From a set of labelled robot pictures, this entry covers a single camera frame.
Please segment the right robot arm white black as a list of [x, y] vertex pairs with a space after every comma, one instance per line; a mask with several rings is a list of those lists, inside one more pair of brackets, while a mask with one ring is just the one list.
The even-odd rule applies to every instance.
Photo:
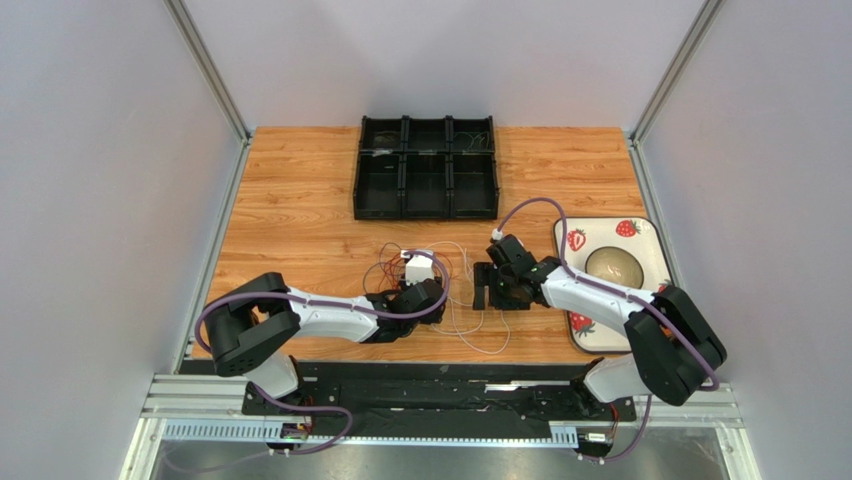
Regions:
[[622, 335], [629, 353], [590, 362], [572, 384], [589, 403], [652, 395], [673, 406], [719, 388], [727, 351], [690, 296], [624, 287], [576, 271], [559, 257], [536, 259], [513, 235], [492, 234], [481, 272], [491, 305], [533, 304], [583, 315]]

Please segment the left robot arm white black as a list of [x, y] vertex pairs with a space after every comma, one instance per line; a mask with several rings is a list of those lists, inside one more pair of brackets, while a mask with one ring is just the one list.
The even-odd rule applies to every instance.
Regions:
[[358, 344], [392, 343], [417, 326], [439, 323], [447, 290], [428, 278], [401, 290], [353, 298], [310, 294], [263, 274], [208, 304], [196, 323], [215, 373], [243, 376], [281, 399], [302, 384], [297, 362], [282, 351], [293, 338], [339, 338]]

